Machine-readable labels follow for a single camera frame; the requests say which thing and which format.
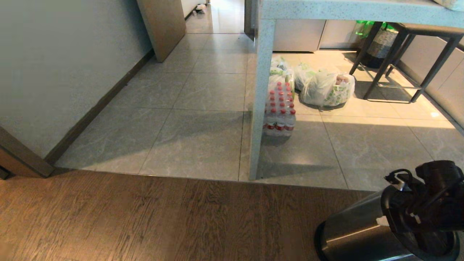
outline red bottle label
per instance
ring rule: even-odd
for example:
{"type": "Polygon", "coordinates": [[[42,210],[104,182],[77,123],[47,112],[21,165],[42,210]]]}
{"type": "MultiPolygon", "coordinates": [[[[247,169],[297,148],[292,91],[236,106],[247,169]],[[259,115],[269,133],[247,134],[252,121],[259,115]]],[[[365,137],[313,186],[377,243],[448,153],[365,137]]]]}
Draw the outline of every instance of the red bottle label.
{"type": "Polygon", "coordinates": [[[276,130],[278,130],[278,131],[283,131],[284,128],[285,128],[285,125],[283,125],[283,124],[277,124],[276,125],[276,130]]]}

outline stool leg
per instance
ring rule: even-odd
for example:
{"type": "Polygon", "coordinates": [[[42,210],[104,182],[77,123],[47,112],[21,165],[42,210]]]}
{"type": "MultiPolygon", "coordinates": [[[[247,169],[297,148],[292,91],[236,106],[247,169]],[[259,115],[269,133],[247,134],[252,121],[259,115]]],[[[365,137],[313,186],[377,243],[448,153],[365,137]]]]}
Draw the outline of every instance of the stool leg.
{"type": "MultiPolygon", "coordinates": [[[[401,46],[400,51],[398,51],[398,53],[395,55],[395,58],[393,58],[392,65],[396,66],[398,64],[398,62],[401,59],[401,56],[403,56],[403,54],[406,52],[406,49],[409,47],[409,45],[412,43],[412,40],[414,40],[415,37],[416,37],[415,34],[409,34],[406,37],[406,40],[401,46]]],[[[393,71],[393,67],[390,66],[388,71],[385,73],[385,77],[388,77],[392,71],[393,71]]]]}
{"type": "Polygon", "coordinates": [[[390,50],[388,51],[387,56],[383,60],[382,65],[379,68],[379,71],[375,75],[374,80],[372,80],[371,85],[369,86],[369,89],[367,90],[366,94],[364,94],[365,100],[369,97],[369,94],[371,94],[372,90],[374,87],[377,85],[379,82],[380,78],[382,77],[383,73],[387,69],[387,67],[390,65],[390,63],[393,60],[394,54],[398,51],[398,49],[401,47],[401,44],[403,43],[404,39],[406,38],[407,32],[405,30],[402,30],[398,33],[398,35],[395,38],[395,41],[392,44],[392,47],[390,47],[390,50]]]}
{"type": "Polygon", "coordinates": [[[382,26],[382,23],[383,22],[375,22],[372,25],[371,32],[369,33],[369,35],[366,38],[366,41],[362,45],[361,51],[359,52],[358,57],[356,57],[356,60],[354,61],[353,67],[351,67],[349,74],[353,74],[358,68],[358,65],[361,62],[361,59],[366,54],[367,50],[369,49],[369,46],[371,46],[371,43],[373,42],[375,35],[377,34],[377,32],[380,30],[380,27],[382,26]]]}
{"type": "Polygon", "coordinates": [[[424,81],[422,81],[422,83],[420,84],[420,87],[421,87],[420,90],[417,90],[414,96],[412,97],[411,102],[416,102],[417,98],[419,98],[419,96],[422,93],[424,93],[429,83],[433,80],[433,77],[440,70],[441,66],[443,66],[443,64],[446,62],[446,60],[451,55],[451,53],[454,51],[454,48],[457,47],[461,39],[462,39],[462,36],[453,37],[448,40],[448,43],[446,43],[446,46],[441,52],[441,54],[438,56],[438,59],[435,61],[432,68],[428,72],[427,76],[424,78],[424,81]]]}

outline wooden door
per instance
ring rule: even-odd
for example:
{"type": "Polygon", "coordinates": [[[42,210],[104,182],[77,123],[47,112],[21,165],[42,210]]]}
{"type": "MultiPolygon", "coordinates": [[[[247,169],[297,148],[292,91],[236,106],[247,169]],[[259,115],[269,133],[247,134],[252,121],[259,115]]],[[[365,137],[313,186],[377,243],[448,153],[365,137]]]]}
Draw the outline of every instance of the wooden door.
{"type": "Polygon", "coordinates": [[[48,177],[54,168],[0,127],[0,179],[18,176],[48,177]]]}
{"type": "Polygon", "coordinates": [[[185,35],[185,20],[180,0],[137,0],[145,27],[155,51],[163,62],[185,35]]]}

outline water bottle pack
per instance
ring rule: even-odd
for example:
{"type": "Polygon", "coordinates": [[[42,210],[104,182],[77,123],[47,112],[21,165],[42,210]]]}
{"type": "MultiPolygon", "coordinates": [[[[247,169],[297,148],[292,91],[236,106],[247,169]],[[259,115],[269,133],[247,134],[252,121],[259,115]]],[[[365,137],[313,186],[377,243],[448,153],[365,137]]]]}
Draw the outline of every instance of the water bottle pack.
{"type": "Polygon", "coordinates": [[[289,83],[274,82],[264,111],[263,132],[268,136],[285,136],[292,134],[296,122],[293,94],[289,83]]]}

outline wooden floor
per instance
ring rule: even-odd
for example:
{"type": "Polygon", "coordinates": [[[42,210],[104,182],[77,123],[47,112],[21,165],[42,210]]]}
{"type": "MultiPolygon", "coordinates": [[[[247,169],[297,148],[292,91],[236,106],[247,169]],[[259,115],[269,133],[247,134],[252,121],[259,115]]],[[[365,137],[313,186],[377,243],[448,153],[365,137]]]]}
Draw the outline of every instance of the wooden floor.
{"type": "Polygon", "coordinates": [[[0,181],[0,261],[318,260],[317,225],[368,194],[82,170],[17,176],[0,181]]]}

